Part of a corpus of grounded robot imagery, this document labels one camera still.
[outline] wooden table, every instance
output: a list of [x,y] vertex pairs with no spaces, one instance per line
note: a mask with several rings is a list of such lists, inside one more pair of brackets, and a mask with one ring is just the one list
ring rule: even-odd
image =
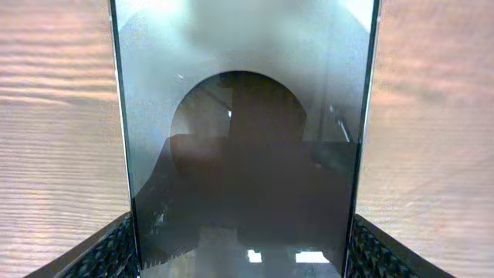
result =
[[[456,276],[494,272],[494,2],[384,0],[357,210]],[[0,276],[127,211],[106,3],[0,7]]]

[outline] smartphone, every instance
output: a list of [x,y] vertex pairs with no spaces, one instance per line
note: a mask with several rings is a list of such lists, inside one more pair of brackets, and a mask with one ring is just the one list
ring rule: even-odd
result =
[[140,276],[344,276],[378,0],[110,0]]

